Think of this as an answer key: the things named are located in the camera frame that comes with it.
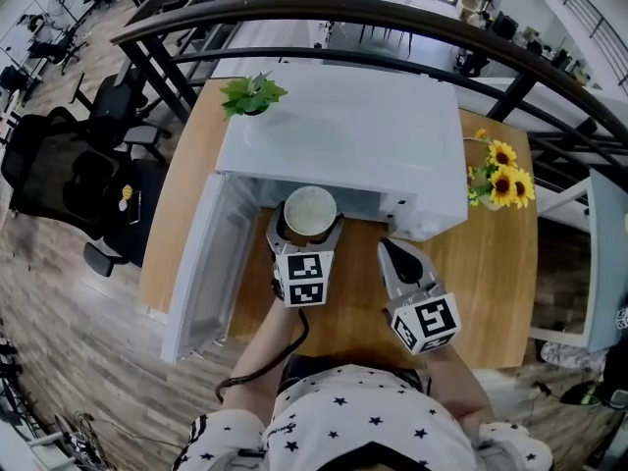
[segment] sunflower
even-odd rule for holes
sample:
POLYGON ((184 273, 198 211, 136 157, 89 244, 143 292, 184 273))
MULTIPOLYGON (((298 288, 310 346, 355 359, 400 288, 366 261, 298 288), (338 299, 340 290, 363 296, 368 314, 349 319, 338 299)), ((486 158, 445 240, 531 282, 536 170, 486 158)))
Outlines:
POLYGON ((489 147, 489 162, 496 166, 511 166, 517 167, 517 163, 514 162, 517 158, 517 154, 512 147, 501 141, 493 141, 493 144, 489 147))
POLYGON ((513 172, 508 166, 499 166, 491 175, 490 182, 493 185, 491 202, 500 206, 509 206, 515 195, 513 172))
POLYGON ((517 209, 528 207, 528 200, 534 200, 534 185, 530 175, 522 169, 512 170, 512 176, 514 181, 514 197, 512 198, 513 204, 517 205, 517 209))

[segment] small yellow object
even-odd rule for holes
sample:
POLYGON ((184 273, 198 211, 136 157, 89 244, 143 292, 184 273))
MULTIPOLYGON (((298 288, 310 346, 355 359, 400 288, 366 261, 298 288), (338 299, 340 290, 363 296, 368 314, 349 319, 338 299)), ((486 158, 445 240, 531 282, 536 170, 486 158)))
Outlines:
POLYGON ((495 166, 509 166, 517 168, 517 163, 514 162, 517 158, 517 154, 512 147, 501 141, 493 141, 489 147, 489 162, 495 166))
POLYGON ((133 195, 133 189, 132 187, 128 184, 126 185, 123 189, 122 189, 122 197, 124 200, 129 200, 131 199, 131 196, 133 195))

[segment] white shirt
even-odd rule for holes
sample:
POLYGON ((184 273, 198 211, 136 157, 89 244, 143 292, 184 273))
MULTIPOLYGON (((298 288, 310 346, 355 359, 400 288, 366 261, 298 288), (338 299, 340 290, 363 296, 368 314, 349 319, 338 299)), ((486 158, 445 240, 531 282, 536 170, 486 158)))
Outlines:
POLYGON ((347 365, 282 392, 268 427, 245 410, 199 417, 173 469, 348 470, 373 465, 369 455, 403 470, 548 471, 552 462, 521 426, 482 425, 472 444, 449 412, 400 378, 347 365))

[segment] cable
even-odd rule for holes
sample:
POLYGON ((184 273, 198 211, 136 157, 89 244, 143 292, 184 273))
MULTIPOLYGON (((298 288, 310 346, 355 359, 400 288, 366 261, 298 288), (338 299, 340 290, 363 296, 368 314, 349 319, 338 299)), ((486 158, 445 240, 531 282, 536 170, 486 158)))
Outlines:
POLYGON ((170 442, 164 442, 163 440, 155 440, 154 438, 148 438, 148 437, 145 437, 145 436, 134 435, 133 433, 130 433, 126 429, 121 428, 118 424, 116 424, 114 422, 111 422, 110 420, 107 420, 107 419, 97 419, 97 418, 93 417, 92 415, 90 415, 88 413, 82 413, 78 417, 84 418, 84 420, 88 424, 89 429, 91 429, 91 424, 89 424, 90 422, 104 422, 105 424, 110 424, 111 426, 116 428, 121 433, 124 433, 125 435, 127 435, 127 436, 129 436, 131 438, 134 438, 136 440, 147 440, 149 442, 153 442, 153 443, 156 443, 156 444, 173 446, 174 448, 178 448, 179 450, 183 450, 183 446, 180 446, 180 445, 172 444, 170 442))
POLYGON ((222 390, 231 388, 233 386, 241 386, 242 384, 247 384, 254 381, 255 379, 259 379, 263 375, 266 375, 268 372, 279 366, 282 361, 284 361, 295 350, 297 350, 302 343, 305 342, 305 339, 307 339, 307 336, 310 334, 310 325, 307 322, 307 319, 305 318, 305 313, 302 309, 298 310, 298 317, 301 318, 301 323, 303 324, 303 333, 298 339, 294 341, 294 343, 286 347, 275 359, 273 359, 270 363, 268 363, 263 368, 260 368, 256 372, 250 373, 248 375, 243 375, 242 377, 225 379, 216 387, 216 397, 221 402, 221 404, 224 401, 223 395, 221 394, 222 390))

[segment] metal handrail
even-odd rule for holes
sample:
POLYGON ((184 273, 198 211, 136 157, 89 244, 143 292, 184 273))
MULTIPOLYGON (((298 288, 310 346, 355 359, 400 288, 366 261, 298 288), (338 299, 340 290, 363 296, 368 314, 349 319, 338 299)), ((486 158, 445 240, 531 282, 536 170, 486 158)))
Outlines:
POLYGON ((585 27, 628 94, 628 46, 591 0, 562 0, 562 5, 585 27))
POLYGON ((151 16, 112 38, 137 43, 165 32, 219 23, 315 20, 358 23, 428 36, 486 55, 537 80, 582 109, 628 146, 628 129, 593 94, 547 61, 492 33, 428 11, 380 0, 224 0, 151 16))

